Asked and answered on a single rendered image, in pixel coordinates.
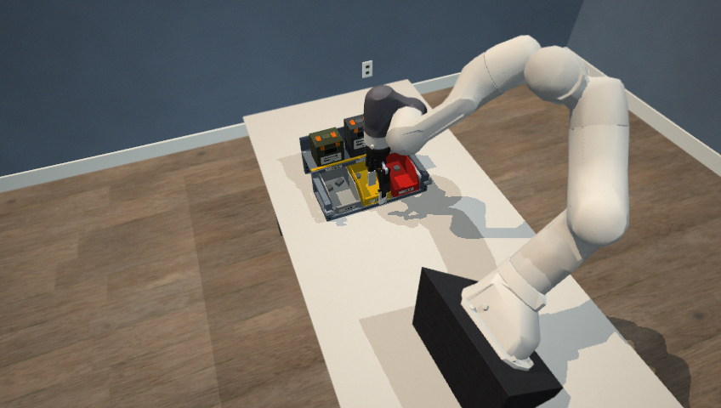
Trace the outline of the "grey metal shelf rack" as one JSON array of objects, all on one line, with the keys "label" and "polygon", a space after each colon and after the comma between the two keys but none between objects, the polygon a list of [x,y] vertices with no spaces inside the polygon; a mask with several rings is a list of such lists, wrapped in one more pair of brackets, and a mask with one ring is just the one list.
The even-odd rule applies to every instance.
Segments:
[{"label": "grey metal shelf rack", "polygon": [[[344,126],[343,126],[343,127],[337,127],[337,130],[338,130],[338,132],[340,133],[341,137],[343,138],[344,160],[347,160],[347,159],[350,158],[350,156],[349,156],[347,150],[345,149],[345,144],[344,144]],[[356,163],[359,163],[359,162],[364,162],[364,161],[366,160],[366,157],[362,157],[362,158],[359,158],[359,159],[356,159],[356,160],[353,160],[353,161],[347,161],[347,162],[344,162],[344,163],[341,163],[341,164],[338,164],[338,165],[334,165],[334,166],[331,166],[331,167],[325,167],[325,168],[322,168],[322,169],[319,169],[319,170],[316,170],[316,171],[311,172],[311,169],[316,168],[317,165],[316,165],[316,163],[315,163],[315,161],[314,161],[313,156],[311,155],[309,135],[300,137],[300,138],[299,138],[299,142],[300,142],[301,154],[302,154],[302,159],[303,159],[304,172],[305,172],[305,173],[311,173],[313,191],[314,191],[314,193],[315,193],[315,197],[316,197],[317,201],[319,202],[319,205],[320,205],[320,207],[321,207],[321,210],[323,211],[323,214],[324,214],[327,222],[328,222],[328,221],[331,221],[331,220],[334,220],[334,219],[337,219],[337,218],[341,218],[341,217],[348,216],[348,215],[353,214],[353,213],[358,213],[358,212],[364,211],[364,210],[366,210],[366,209],[370,209],[370,208],[373,208],[373,207],[377,207],[377,206],[383,205],[383,204],[379,205],[378,202],[377,202],[377,203],[374,203],[374,204],[371,204],[371,205],[368,205],[368,206],[365,206],[365,207],[364,207],[363,204],[362,204],[362,202],[361,202],[361,208],[357,208],[357,209],[355,209],[355,210],[352,210],[352,211],[349,211],[349,212],[344,212],[344,213],[341,213],[341,214],[339,214],[339,215],[333,216],[332,204],[331,204],[331,202],[329,201],[329,198],[328,198],[328,196],[327,196],[327,194],[326,194],[326,192],[325,192],[325,190],[324,190],[324,188],[323,188],[323,186],[322,186],[322,184],[321,184],[321,181],[320,181],[320,179],[319,179],[319,177],[318,177],[318,174],[320,174],[320,173],[325,173],[325,172],[328,172],[328,171],[332,171],[332,170],[334,170],[334,169],[338,169],[338,168],[341,168],[341,167],[347,167],[347,166],[349,166],[349,165],[353,165],[353,164],[356,164]],[[412,163],[414,164],[414,166],[416,167],[416,169],[417,169],[417,170],[420,172],[420,174],[422,175],[421,178],[418,176],[419,183],[421,182],[420,185],[419,185],[419,190],[416,190],[416,191],[413,191],[413,192],[410,192],[410,193],[407,193],[407,194],[404,194],[404,195],[399,195],[399,196],[396,196],[396,197],[393,197],[392,195],[390,195],[390,199],[388,199],[386,203],[389,203],[389,202],[392,202],[392,201],[397,201],[397,200],[399,200],[399,199],[406,198],[406,197],[408,197],[408,196],[413,196],[413,195],[422,193],[422,192],[424,192],[424,191],[427,191],[428,185],[432,184],[432,181],[433,181],[433,180],[432,180],[431,178],[429,178],[429,173],[427,172],[427,170],[425,169],[425,167],[423,166],[423,164],[418,160],[418,158],[416,157],[416,155],[415,155],[415,154],[414,154],[414,155],[409,155],[408,158],[410,159],[410,161],[412,161]],[[426,186],[425,186],[425,185],[426,185]],[[386,204],[386,203],[384,203],[384,204]]]}]

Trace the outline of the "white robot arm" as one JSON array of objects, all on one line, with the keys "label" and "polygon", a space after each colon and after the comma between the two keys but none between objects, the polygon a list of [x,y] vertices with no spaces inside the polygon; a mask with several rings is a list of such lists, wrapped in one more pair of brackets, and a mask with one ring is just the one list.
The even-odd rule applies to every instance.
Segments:
[{"label": "white robot arm", "polygon": [[365,97],[365,144],[403,156],[521,84],[570,110],[567,213],[462,292],[461,305],[475,325],[501,360],[518,370],[534,365],[530,355],[541,342],[538,311],[547,305],[547,293],[599,247],[620,241],[629,226],[625,88],[620,79],[591,77],[586,68],[570,50],[541,48],[534,38],[519,36],[465,65],[450,95],[429,112],[420,99],[388,85]]}]

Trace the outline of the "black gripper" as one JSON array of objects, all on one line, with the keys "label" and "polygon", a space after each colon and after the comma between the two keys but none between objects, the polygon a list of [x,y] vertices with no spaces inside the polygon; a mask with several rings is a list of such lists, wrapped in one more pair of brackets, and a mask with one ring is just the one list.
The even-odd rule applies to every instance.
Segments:
[{"label": "black gripper", "polygon": [[366,167],[368,167],[368,186],[376,184],[377,172],[379,183],[379,205],[387,202],[387,193],[390,192],[390,167],[386,167],[386,157],[389,155],[389,153],[389,147],[381,150],[372,150],[366,145]]}]

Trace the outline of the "yellow bin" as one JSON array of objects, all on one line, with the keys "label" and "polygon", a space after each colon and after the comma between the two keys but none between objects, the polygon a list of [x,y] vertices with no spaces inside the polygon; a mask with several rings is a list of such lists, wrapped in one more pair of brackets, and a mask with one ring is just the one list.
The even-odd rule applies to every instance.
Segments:
[{"label": "yellow bin", "polygon": [[[368,186],[368,167],[366,167],[366,161],[349,165],[347,166],[347,169],[349,170],[351,177],[355,181],[363,206],[365,207],[377,203],[379,194],[378,173],[376,172],[376,184]],[[360,173],[361,177],[358,179],[355,176],[355,173]]]}]

